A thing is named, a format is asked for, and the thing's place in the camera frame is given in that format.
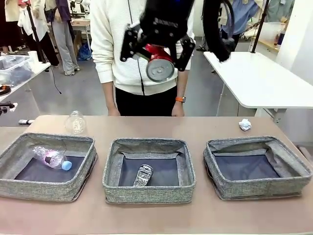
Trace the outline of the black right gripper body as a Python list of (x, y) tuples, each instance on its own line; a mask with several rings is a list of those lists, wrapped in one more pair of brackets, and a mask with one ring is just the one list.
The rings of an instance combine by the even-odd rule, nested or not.
[(140, 16), (143, 43), (174, 47), (187, 35), (193, 0), (148, 0)]

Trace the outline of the person's left hand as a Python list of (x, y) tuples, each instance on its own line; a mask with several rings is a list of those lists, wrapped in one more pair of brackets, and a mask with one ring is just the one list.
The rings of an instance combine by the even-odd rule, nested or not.
[(172, 109), (172, 116), (173, 117), (183, 117), (184, 116), (184, 109), (183, 103), (176, 101), (173, 109)]

